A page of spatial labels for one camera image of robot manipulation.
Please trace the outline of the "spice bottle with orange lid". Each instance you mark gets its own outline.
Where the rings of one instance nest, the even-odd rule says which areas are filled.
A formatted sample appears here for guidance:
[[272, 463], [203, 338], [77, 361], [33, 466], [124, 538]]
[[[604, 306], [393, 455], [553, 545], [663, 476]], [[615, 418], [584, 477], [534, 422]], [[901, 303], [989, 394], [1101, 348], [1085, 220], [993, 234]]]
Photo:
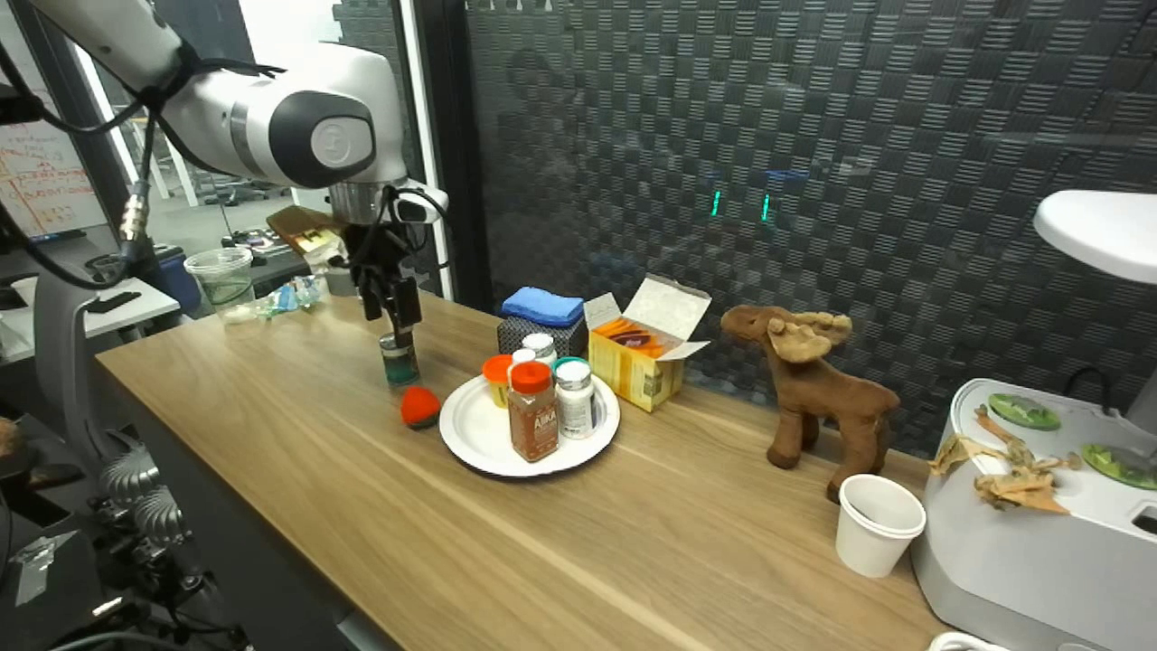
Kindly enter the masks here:
[[510, 368], [508, 412], [513, 449], [526, 463], [538, 463], [559, 445], [553, 375], [537, 360]]

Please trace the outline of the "blue cloth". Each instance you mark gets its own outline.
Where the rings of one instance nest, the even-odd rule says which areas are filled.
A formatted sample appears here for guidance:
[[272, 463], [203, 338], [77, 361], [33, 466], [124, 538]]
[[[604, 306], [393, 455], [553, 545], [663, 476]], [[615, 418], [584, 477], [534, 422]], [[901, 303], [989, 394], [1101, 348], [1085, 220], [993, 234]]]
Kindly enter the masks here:
[[583, 299], [558, 296], [535, 286], [523, 286], [501, 305], [501, 312], [547, 328], [570, 328], [583, 315]]

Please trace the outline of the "brown moose plushie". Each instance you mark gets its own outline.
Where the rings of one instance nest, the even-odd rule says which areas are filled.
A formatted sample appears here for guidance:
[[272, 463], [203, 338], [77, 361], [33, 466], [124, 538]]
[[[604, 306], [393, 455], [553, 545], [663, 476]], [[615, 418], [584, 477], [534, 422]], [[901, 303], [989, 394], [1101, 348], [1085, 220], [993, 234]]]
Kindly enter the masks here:
[[843, 373], [827, 362], [827, 354], [852, 336], [850, 317], [739, 305], [720, 318], [720, 330], [762, 347], [778, 404], [768, 463], [793, 469], [801, 454], [815, 447], [821, 420], [834, 420], [842, 436], [842, 463], [826, 497], [838, 503], [846, 479], [880, 473], [889, 452], [889, 417], [900, 400], [878, 382]]

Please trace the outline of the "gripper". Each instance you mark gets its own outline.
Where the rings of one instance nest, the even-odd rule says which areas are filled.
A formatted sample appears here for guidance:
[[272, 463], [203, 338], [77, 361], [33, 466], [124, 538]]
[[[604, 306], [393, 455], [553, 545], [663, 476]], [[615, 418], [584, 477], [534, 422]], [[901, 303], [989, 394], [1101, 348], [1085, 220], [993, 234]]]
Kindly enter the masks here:
[[347, 268], [356, 293], [361, 293], [364, 320], [376, 321], [388, 312], [395, 342], [400, 349], [413, 346], [413, 328], [421, 321], [419, 282], [401, 271], [401, 262], [417, 256], [420, 244], [410, 225], [344, 225]]

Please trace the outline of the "white desk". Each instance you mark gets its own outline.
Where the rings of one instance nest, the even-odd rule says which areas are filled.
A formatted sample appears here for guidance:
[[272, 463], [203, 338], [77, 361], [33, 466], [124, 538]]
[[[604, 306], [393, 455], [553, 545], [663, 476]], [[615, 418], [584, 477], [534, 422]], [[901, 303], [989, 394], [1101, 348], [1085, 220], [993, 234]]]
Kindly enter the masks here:
[[[140, 293], [140, 297], [128, 301], [120, 308], [105, 315], [86, 315], [86, 335], [100, 336], [120, 328], [135, 326], [137, 323], [153, 320], [163, 315], [174, 315], [179, 310], [177, 299], [145, 283], [139, 278], [131, 278], [116, 284], [110, 291], [100, 293], [104, 299], [117, 293]], [[21, 362], [34, 357], [34, 308], [16, 308], [0, 310], [0, 367], [6, 363]]]

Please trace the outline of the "open yellow cardboard box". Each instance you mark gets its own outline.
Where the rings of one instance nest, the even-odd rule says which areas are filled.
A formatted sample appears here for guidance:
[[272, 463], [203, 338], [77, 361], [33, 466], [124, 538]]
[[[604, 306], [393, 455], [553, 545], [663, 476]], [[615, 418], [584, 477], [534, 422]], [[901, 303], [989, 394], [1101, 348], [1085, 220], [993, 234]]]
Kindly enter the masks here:
[[[707, 341], [693, 341], [691, 335], [710, 304], [710, 294], [657, 275], [644, 276], [624, 310], [611, 293], [585, 301], [583, 312], [589, 330], [588, 362], [592, 367], [592, 373], [628, 404], [653, 412], [670, 397], [678, 394], [686, 358], [708, 345]], [[661, 358], [649, 358], [595, 333], [597, 326], [619, 317], [661, 330], [669, 336], [677, 338], [679, 343]]]

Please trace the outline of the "clear plastic cup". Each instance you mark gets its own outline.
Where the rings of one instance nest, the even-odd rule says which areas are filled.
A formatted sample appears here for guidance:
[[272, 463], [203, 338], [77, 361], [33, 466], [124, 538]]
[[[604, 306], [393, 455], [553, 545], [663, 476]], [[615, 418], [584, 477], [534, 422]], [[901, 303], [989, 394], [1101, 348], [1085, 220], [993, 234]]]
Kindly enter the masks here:
[[197, 281], [213, 313], [226, 321], [244, 320], [256, 299], [248, 247], [218, 247], [187, 257], [185, 271]]

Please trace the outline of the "orange round plushie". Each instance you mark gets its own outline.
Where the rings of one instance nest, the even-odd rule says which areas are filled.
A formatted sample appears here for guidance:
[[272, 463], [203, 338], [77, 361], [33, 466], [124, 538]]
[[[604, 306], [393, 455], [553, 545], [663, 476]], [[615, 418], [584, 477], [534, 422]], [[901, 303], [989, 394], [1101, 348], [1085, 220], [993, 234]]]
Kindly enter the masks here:
[[408, 426], [413, 431], [428, 429], [439, 424], [439, 413], [441, 401], [430, 389], [422, 386], [410, 386], [401, 393], [400, 416], [401, 423]]

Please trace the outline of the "white plate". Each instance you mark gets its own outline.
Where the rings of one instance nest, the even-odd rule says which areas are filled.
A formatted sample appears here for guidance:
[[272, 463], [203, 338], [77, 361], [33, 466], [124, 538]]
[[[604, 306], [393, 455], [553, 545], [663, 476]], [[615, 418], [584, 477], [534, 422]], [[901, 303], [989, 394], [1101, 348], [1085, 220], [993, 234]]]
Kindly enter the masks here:
[[578, 468], [600, 454], [616, 437], [621, 420], [618, 395], [604, 380], [594, 379], [595, 428], [584, 439], [560, 438], [555, 452], [528, 463], [513, 449], [507, 412], [489, 395], [489, 382], [472, 376], [447, 395], [439, 413], [439, 432], [447, 449], [473, 469], [498, 478], [550, 476]]

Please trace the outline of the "white paper cup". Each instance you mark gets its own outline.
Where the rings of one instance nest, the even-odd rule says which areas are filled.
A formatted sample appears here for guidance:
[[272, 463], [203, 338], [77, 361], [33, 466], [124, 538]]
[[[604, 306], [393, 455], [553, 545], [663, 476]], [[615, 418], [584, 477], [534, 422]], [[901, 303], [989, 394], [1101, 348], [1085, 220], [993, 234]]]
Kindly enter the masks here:
[[874, 580], [889, 577], [926, 527], [921, 500], [892, 479], [872, 474], [843, 479], [838, 500], [838, 557], [861, 576]]

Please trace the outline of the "white pill bottle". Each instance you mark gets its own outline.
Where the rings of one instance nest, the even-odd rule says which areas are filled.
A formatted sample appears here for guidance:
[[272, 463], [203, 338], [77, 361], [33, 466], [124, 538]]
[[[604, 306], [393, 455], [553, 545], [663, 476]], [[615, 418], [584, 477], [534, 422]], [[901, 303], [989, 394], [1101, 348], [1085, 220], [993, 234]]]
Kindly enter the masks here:
[[559, 432], [585, 439], [595, 428], [594, 375], [582, 363], [566, 363], [554, 372]]

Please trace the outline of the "row of orange packets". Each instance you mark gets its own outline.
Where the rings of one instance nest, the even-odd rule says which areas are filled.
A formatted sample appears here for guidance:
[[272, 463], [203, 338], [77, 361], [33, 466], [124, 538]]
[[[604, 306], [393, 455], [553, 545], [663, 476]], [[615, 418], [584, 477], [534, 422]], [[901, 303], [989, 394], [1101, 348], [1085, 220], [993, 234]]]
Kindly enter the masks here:
[[649, 328], [642, 323], [625, 317], [603, 323], [595, 328], [595, 333], [606, 338], [612, 343], [643, 354], [644, 357], [649, 358], [661, 358], [662, 355], [673, 350], [680, 343], [677, 338], [669, 336], [661, 330]]

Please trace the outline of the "small bottle with teal contents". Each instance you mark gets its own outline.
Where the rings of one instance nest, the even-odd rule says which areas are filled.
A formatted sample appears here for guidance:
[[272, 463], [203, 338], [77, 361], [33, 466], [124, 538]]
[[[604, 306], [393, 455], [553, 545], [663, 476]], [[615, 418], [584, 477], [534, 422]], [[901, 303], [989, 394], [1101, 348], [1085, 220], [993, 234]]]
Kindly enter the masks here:
[[379, 336], [379, 354], [386, 384], [391, 389], [410, 386], [420, 380], [417, 346], [410, 333], [386, 333]]

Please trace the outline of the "white-capped bottle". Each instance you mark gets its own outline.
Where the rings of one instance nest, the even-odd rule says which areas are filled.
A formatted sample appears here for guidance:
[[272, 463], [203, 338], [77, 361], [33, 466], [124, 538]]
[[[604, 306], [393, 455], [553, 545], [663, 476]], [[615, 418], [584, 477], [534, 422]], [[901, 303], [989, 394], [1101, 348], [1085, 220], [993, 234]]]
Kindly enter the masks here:
[[552, 368], [557, 362], [558, 355], [555, 350], [555, 341], [550, 334], [537, 333], [526, 334], [522, 341], [521, 347], [516, 352], [513, 352], [513, 363], [515, 365], [521, 365], [521, 363], [538, 362], [541, 365]]

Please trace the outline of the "white lamp head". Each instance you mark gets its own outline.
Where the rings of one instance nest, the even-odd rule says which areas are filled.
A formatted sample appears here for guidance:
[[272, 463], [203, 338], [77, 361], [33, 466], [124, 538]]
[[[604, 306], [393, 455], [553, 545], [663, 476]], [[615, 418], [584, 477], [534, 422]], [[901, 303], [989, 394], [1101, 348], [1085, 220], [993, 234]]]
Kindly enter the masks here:
[[1057, 191], [1039, 204], [1033, 225], [1078, 262], [1157, 286], [1157, 193]]

